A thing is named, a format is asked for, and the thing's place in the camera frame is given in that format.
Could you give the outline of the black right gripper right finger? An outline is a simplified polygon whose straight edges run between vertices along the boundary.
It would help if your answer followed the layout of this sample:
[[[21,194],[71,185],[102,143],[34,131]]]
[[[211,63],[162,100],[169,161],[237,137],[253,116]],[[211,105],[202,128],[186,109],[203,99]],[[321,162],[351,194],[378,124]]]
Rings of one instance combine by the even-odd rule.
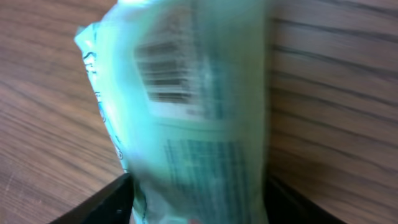
[[[265,181],[264,203],[270,224],[346,224],[272,175]]]

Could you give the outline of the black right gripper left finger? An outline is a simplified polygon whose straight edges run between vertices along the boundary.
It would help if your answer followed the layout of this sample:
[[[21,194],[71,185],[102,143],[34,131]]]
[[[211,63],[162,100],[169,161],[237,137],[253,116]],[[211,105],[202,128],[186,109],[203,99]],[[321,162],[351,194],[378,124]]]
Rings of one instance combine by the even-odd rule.
[[[50,224],[129,224],[133,200],[133,179],[125,173]]]

